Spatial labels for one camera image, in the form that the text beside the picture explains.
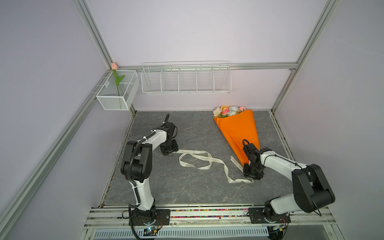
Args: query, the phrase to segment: white wall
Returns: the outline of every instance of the white wall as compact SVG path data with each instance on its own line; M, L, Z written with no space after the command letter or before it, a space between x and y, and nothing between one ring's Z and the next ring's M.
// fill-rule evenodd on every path
M140 87L133 105L140 111L213 110L221 105L271 109L289 73L288 69L233 70L230 93L145 95Z
M1 1L0 56L2 214L106 66L71 0ZM77 239L128 121L96 103L9 239Z
M382 239L384 2L341 1L277 111L297 159L321 166L345 239Z
M87 0L121 66L296 61L326 0Z

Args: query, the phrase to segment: white wire basket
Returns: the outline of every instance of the white wire basket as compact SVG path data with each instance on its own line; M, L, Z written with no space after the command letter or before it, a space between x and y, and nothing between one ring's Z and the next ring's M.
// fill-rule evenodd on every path
M141 86L144 94L229 93L231 91L229 62L153 64L143 63Z
M96 97L105 110L129 110L140 85L139 78L134 70L116 70L116 73L119 77L125 75L119 87L111 71Z

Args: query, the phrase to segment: flower bouquet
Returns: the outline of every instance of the flower bouquet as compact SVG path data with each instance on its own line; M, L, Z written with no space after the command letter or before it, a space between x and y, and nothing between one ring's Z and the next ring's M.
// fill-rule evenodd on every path
M243 166L249 163L248 157L243 152L243 139L247 139L260 149L252 110L247 110L245 107L221 106L214 111L214 120L240 163Z

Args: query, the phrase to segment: wire basket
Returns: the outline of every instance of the wire basket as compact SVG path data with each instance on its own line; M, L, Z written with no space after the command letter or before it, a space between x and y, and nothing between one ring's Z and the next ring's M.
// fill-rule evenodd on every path
M111 72L96 97L105 110L129 110L140 81L134 70L116 70L116 73L119 77L125 75L118 88Z
M141 83L144 94L229 93L232 87L229 62L143 63Z

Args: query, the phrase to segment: white flower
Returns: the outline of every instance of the white flower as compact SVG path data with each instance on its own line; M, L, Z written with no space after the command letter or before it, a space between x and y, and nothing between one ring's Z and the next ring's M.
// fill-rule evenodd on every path
M214 111L214 117L217 117L220 115L221 111L223 111L223 109L221 108L216 108L216 110Z
M229 108L229 110L237 112L239 110L239 107L232 106L232 107Z
M236 111L230 111L229 113L227 113L227 116L233 116L236 114Z

